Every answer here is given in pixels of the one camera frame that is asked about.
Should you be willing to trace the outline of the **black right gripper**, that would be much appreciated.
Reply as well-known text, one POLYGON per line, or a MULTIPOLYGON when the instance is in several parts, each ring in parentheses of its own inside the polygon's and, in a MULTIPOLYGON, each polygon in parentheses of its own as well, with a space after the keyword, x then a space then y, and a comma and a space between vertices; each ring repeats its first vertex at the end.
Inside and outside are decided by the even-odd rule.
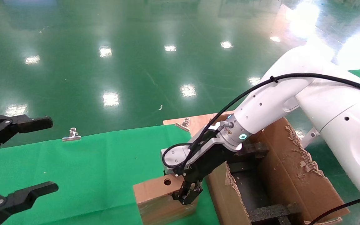
POLYGON ((199 156, 187 168, 174 168, 174 173, 183 176, 184 181, 178 191, 172 193, 172 198, 182 205, 191 204, 203 191, 201 182, 203 178, 211 174, 214 169, 233 157, 239 150, 241 144, 231 147, 230 150, 222 143, 214 143, 205 153, 199 156))

